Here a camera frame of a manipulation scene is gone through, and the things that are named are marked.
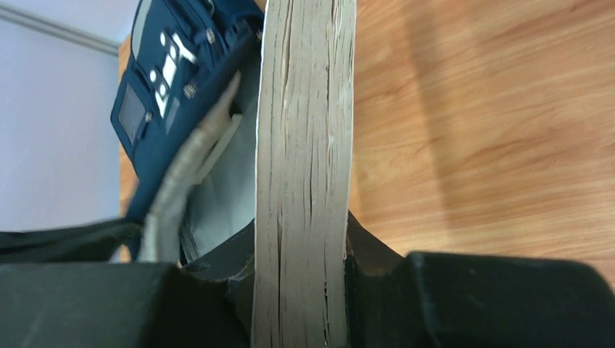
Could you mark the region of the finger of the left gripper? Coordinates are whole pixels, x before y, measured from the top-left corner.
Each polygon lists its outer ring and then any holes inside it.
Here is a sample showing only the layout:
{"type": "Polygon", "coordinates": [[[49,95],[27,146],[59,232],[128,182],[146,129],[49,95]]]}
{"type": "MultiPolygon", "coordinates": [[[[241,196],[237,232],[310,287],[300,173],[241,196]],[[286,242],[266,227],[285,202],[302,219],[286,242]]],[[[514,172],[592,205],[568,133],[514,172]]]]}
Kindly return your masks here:
{"type": "Polygon", "coordinates": [[[40,231],[2,231],[1,263],[106,262],[141,235],[142,225],[125,218],[40,231]]]}

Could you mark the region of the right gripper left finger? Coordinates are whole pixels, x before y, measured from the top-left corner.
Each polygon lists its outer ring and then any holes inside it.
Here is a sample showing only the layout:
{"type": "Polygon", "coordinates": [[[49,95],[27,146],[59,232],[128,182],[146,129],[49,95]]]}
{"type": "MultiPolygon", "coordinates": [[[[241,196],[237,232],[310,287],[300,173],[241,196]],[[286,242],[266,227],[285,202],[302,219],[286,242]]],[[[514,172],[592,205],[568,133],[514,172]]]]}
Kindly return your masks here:
{"type": "Polygon", "coordinates": [[[254,229],[172,262],[1,263],[3,347],[248,347],[254,229]]]}

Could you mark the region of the orange Treehouse book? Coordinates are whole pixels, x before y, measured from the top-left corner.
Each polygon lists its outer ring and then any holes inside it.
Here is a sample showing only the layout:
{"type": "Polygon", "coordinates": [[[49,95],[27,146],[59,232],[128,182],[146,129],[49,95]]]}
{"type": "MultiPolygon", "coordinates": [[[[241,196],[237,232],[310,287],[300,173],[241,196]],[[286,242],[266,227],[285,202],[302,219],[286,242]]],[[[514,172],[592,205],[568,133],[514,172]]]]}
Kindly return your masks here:
{"type": "Polygon", "coordinates": [[[255,159],[253,347],[346,347],[355,1],[269,1],[255,159]]]}

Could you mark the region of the navy blue student backpack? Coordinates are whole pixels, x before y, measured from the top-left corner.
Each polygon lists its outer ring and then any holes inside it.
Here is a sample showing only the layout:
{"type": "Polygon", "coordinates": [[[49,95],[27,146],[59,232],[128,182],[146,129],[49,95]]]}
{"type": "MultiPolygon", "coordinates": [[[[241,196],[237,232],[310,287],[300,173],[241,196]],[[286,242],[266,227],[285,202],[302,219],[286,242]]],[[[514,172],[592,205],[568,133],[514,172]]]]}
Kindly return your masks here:
{"type": "Polygon", "coordinates": [[[141,1],[110,115],[139,184],[126,212],[141,222],[165,171],[257,48],[253,1],[141,1]]]}

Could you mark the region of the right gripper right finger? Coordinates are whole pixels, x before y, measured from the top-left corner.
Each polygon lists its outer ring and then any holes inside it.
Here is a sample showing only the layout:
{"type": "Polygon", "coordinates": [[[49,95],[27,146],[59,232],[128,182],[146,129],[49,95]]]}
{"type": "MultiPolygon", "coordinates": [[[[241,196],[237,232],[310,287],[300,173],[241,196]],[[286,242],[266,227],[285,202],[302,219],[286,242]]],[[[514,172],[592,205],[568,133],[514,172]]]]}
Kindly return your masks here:
{"type": "Polygon", "coordinates": [[[581,262],[402,256],[349,216],[346,282],[352,347],[614,345],[614,293],[581,262]]]}

